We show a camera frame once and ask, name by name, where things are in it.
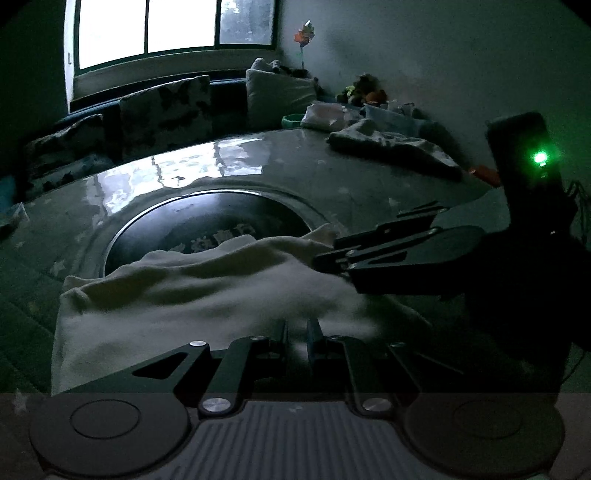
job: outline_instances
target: window pane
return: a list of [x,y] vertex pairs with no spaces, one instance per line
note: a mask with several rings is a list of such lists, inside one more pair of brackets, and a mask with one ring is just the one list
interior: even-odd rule
[[215,29],[216,0],[150,0],[149,52],[210,47]]
[[145,0],[82,0],[80,68],[144,52]]
[[220,43],[270,45],[274,0],[222,0]]

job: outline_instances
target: black circular tray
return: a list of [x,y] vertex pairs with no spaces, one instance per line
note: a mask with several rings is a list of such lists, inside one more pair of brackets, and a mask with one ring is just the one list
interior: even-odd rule
[[111,242],[105,275],[154,250],[194,253],[244,234],[302,236],[309,226],[291,208],[257,192],[220,190],[171,199],[142,212]]

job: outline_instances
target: patterned pillow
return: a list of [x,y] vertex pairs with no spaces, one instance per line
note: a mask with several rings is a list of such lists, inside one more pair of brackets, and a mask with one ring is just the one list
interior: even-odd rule
[[133,93],[121,99],[120,107],[124,161],[212,137],[207,75]]
[[24,147],[27,177],[38,179],[91,153],[105,152],[105,129],[101,113],[79,120]]
[[104,155],[90,154],[66,166],[51,170],[46,175],[31,179],[25,192],[27,201],[31,201],[45,192],[54,190],[74,180],[83,179],[95,173],[113,168],[115,164]]

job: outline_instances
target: white towel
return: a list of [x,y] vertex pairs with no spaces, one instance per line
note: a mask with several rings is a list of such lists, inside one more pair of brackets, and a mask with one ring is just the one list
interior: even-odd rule
[[429,337],[430,324],[391,296],[358,294],[347,279],[310,268],[330,250],[325,226],[304,238],[244,235],[195,253],[155,251],[105,278],[67,277],[51,366],[53,395],[130,367],[192,340],[212,350],[267,335],[285,319],[290,349],[305,365],[306,320],[325,335],[379,348]]

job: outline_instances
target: folded cloth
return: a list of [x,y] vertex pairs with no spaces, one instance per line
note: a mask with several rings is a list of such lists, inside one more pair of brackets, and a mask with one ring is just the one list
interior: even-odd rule
[[250,235],[195,254],[155,251],[105,278],[67,277],[51,366],[51,392],[130,367],[192,340],[212,350],[269,335],[284,319],[290,362],[306,369],[306,320],[327,335],[351,335],[372,349],[416,345],[431,327],[391,296],[358,294],[347,279],[310,267],[330,250],[328,226],[303,238]]
[[332,132],[327,142],[343,153],[386,160],[421,173],[462,178],[460,166],[437,145],[396,132],[382,132],[373,120],[360,120]]

